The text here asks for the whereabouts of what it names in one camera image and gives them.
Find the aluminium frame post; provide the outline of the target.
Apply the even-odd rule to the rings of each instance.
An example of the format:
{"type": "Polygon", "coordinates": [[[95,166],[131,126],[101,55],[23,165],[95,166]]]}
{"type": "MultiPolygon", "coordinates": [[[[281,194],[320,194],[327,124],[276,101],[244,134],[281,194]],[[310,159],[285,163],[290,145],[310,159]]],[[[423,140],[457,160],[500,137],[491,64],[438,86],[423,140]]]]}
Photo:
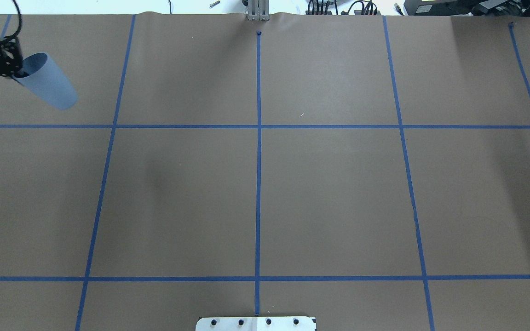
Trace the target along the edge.
{"type": "Polygon", "coordinates": [[[242,0],[248,21],[266,22],[271,18],[269,0],[242,0]]]}

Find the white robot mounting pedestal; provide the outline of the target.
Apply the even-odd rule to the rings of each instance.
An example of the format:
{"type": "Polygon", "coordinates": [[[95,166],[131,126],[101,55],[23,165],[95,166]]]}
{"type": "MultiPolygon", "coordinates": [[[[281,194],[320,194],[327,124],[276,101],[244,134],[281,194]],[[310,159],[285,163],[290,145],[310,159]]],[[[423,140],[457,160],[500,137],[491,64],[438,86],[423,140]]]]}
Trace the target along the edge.
{"type": "Polygon", "coordinates": [[[200,318],[196,331],[316,331],[316,318],[309,316],[249,316],[200,318]]]}

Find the light blue plastic cup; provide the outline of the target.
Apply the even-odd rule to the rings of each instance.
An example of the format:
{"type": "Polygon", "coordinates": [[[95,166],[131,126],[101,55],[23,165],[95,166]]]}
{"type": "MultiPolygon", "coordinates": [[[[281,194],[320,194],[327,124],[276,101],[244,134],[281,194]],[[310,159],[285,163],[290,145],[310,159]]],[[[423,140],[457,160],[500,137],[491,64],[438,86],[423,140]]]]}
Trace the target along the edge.
{"type": "Polygon", "coordinates": [[[71,108],[79,99],[76,89],[64,71],[46,52],[38,52],[24,58],[21,69],[13,73],[12,78],[59,110],[71,108]]]}

